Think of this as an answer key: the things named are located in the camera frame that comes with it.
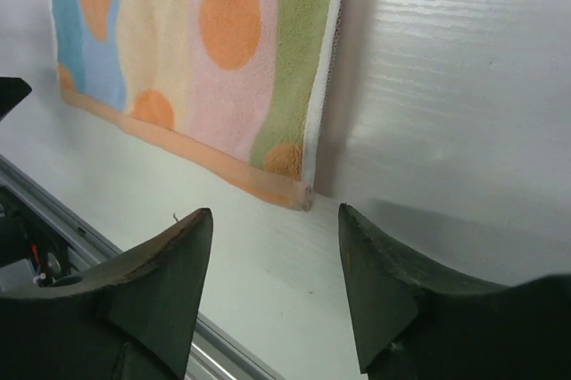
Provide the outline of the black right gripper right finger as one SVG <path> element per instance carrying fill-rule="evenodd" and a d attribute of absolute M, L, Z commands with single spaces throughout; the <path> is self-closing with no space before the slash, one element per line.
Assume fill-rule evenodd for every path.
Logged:
<path fill-rule="evenodd" d="M 338 243 L 368 378 L 569 378 L 569 276 L 514 286 L 472 277 L 399 242 L 346 203 Z"/>

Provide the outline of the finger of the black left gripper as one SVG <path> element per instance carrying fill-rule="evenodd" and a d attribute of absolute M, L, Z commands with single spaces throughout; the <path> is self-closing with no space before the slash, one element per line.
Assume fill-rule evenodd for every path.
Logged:
<path fill-rule="evenodd" d="M 22 78 L 0 78 L 0 120 L 10 113 L 32 92 L 32 87 Z"/>

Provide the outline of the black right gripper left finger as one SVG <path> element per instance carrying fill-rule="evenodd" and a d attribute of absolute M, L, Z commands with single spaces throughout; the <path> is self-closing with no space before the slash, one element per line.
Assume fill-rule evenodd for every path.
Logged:
<path fill-rule="evenodd" d="M 3 379 L 182 379 L 211 254 L 201 208 L 55 284 L 1 294 Z"/>

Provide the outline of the peach patterned towel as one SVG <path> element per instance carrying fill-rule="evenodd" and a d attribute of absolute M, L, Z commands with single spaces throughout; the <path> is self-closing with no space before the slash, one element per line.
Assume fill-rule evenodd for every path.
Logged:
<path fill-rule="evenodd" d="M 342 0 L 52 0 L 65 103 L 306 211 Z"/>

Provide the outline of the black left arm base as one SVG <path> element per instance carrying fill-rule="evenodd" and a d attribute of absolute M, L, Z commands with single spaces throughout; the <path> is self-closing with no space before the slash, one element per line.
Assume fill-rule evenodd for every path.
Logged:
<path fill-rule="evenodd" d="M 27 204 L 1 186 L 1 268 L 22 264 L 40 287 L 70 274 L 68 244 Z"/>

